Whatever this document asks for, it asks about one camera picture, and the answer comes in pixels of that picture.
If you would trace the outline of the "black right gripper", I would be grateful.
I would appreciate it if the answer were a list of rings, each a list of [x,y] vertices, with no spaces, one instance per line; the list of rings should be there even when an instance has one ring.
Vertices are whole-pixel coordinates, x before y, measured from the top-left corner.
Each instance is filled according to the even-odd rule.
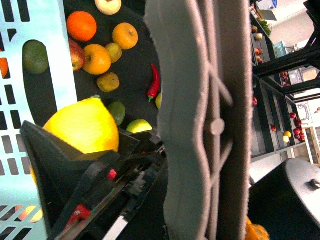
[[[118,153],[87,154],[29,121],[20,133],[50,240],[101,240],[120,217],[126,228],[168,174],[165,147],[149,131],[119,129]]]

